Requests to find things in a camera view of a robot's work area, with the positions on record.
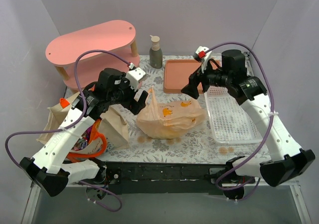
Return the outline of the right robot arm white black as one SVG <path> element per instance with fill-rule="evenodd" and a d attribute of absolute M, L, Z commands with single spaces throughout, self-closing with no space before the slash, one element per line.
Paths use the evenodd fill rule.
<path fill-rule="evenodd" d="M 237 49 L 222 52 L 222 64 L 218 65 L 207 47 L 198 47 L 193 55 L 201 63 L 188 78 L 182 93 L 194 99 L 199 97 L 198 85 L 203 91 L 211 86 L 224 87 L 237 104 L 253 121 L 263 136 L 261 145 L 266 145 L 271 159 L 267 162 L 253 161 L 240 156 L 226 163 L 215 184 L 226 178 L 231 183 L 239 182 L 243 176 L 258 177 L 272 187 L 303 174 L 315 160 L 312 150 L 304 150 L 287 131 L 278 114 L 269 88 L 258 77 L 247 74 L 246 57 Z"/>

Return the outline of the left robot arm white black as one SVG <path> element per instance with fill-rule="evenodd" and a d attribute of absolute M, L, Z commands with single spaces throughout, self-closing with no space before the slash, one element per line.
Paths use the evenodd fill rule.
<path fill-rule="evenodd" d="M 106 164 L 90 157 L 82 162 L 64 164 L 64 160 L 82 134 L 105 113 L 109 106 L 121 104 L 134 115 L 145 106 L 148 93 L 143 91 L 135 100 L 146 73 L 132 68 L 127 73 L 113 68 L 103 70 L 94 90 L 83 90 L 74 100 L 66 118 L 49 141 L 31 158 L 24 157 L 20 166 L 28 177 L 51 197 L 60 194 L 74 182 L 90 179 L 101 184 L 106 178 Z"/>

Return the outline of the orange plastic grocery bag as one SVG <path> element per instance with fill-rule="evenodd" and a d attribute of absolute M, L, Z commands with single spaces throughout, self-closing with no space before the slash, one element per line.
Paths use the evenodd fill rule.
<path fill-rule="evenodd" d="M 146 107 L 137 116 L 140 130 L 153 139 L 174 139 L 201 124 L 206 111 L 199 102 L 190 100 L 158 103 L 153 88 L 148 90 Z"/>

